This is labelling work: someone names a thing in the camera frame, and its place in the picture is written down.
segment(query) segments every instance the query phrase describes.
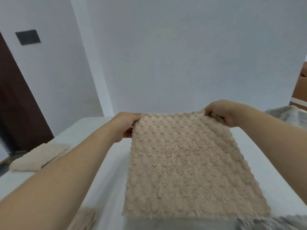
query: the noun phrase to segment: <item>person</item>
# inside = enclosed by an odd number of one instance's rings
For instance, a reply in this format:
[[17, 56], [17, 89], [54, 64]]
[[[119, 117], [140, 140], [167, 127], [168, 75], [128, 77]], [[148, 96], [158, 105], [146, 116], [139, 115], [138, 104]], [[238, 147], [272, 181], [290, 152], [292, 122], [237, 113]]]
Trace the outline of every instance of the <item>person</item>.
[[[253, 107], [219, 100], [205, 115], [221, 116], [229, 127], [240, 127], [307, 203], [307, 131]], [[139, 114], [121, 112], [73, 150], [34, 174], [0, 202], [2, 229], [66, 230], [90, 188], [108, 150], [131, 137]]]

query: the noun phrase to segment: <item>white tabletop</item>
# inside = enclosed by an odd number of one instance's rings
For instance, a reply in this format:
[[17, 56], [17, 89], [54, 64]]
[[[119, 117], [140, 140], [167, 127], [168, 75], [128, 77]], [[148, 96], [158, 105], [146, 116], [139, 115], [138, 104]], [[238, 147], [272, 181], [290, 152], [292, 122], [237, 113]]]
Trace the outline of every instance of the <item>white tabletop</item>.
[[[95, 117], [83, 118], [58, 135], [54, 142], [67, 143], [72, 147], [78, 145], [94, 130], [106, 123], [110, 118]], [[272, 166], [259, 148], [239, 128], [232, 129], [238, 146], [247, 160], [255, 179], [263, 191], [272, 214], [294, 215], [307, 214], [307, 206], [290, 188], [277, 170]], [[99, 221], [96, 229], [182, 229], [187, 227], [209, 227], [211, 229], [228, 229], [229, 225], [223, 221], [188, 220], [159, 220], [153, 222], [127, 221], [121, 216], [124, 203], [125, 184], [129, 165], [131, 139], [123, 139], [114, 144], [102, 163], [82, 206], [96, 207], [99, 213]], [[0, 200], [28, 179], [33, 172], [8, 172], [0, 177]]]

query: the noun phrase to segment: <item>person's left hand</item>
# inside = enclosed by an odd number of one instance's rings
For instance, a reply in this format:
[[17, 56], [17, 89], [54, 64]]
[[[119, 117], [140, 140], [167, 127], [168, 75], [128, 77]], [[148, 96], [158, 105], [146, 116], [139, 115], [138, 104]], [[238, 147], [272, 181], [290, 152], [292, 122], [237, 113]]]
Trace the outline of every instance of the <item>person's left hand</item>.
[[131, 112], [120, 112], [108, 123], [111, 130], [115, 131], [115, 142], [123, 138], [131, 138], [133, 124], [140, 120], [141, 115]]

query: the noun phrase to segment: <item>door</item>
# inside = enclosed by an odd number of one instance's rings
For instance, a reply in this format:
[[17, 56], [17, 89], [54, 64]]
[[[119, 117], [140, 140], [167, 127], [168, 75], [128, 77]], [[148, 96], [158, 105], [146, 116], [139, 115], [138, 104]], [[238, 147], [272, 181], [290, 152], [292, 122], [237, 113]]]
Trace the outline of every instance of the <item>door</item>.
[[2, 138], [15, 151], [54, 138], [1, 33], [0, 123]]

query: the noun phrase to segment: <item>beige textured cloth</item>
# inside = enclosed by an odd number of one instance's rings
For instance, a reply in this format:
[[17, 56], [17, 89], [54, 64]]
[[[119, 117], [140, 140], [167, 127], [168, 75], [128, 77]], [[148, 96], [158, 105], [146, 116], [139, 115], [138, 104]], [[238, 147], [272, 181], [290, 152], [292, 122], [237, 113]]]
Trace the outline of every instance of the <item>beige textured cloth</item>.
[[132, 132], [123, 215], [268, 217], [227, 126], [203, 111], [142, 114]]
[[82, 208], [75, 215], [67, 230], [90, 230], [97, 219], [94, 208]]
[[50, 162], [64, 155], [67, 144], [43, 143], [32, 151], [16, 159], [10, 165], [11, 171], [38, 171]]

